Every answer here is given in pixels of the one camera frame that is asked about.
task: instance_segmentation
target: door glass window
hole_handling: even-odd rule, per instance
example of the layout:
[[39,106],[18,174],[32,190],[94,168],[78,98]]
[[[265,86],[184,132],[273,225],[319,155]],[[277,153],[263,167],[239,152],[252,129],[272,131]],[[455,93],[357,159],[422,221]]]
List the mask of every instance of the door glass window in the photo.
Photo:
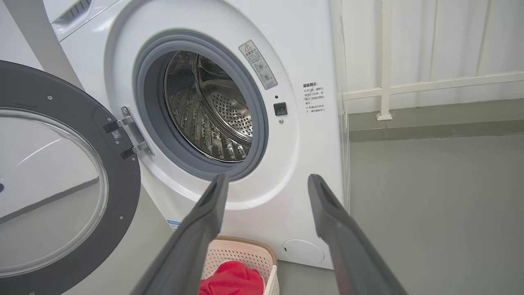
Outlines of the door glass window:
[[40,115],[0,111],[0,278],[57,261],[81,244],[107,203],[93,148]]

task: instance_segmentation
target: washing machine door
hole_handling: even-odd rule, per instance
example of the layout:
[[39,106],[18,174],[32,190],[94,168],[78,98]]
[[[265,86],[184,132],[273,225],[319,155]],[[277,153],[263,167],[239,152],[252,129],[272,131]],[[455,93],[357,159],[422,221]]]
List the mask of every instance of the washing machine door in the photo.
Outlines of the washing machine door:
[[0,294],[61,294],[126,233],[138,160],[115,117],[75,86],[0,61],[0,90]]

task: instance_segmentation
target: red clothing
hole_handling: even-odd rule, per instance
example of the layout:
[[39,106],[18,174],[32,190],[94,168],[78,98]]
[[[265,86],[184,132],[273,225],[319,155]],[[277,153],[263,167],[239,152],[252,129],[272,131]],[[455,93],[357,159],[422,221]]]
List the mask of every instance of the red clothing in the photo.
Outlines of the red clothing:
[[262,295],[264,280],[256,269],[238,261],[222,263],[215,274],[200,282],[199,295]]

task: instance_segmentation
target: stainless steel drum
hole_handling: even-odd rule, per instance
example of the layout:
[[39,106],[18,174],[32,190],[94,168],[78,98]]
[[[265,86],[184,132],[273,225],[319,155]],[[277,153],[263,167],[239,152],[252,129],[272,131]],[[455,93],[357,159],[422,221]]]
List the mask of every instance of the stainless steel drum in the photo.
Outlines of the stainless steel drum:
[[196,53],[178,51],[169,62],[163,86],[171,120],[192,146],[221,162],[246,158],[253,138],[251,114],[222,68]]

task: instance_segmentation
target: gray rubber gasket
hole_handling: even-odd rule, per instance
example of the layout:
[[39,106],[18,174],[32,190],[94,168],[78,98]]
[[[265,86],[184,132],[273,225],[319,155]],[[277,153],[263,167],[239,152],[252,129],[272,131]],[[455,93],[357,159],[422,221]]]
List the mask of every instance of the gray rubber gasket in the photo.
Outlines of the gray rubber gasket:
[[[253,121],[253,141],[245,160],[223,163],[204,156],[191,146],[173,125],[163,103],[163,73],[169,55],[191,51],[220,66],[238,86],[246,99]],[[197,177],[211,180],[225,173],[237,180],[253,171],[265,152],[268,140],[267,113],[254,79],[241,62],[226,48],[204,35],[184,30],[158,35],[144,47],[135,67],[138,112],[156,145],[179,167]]]

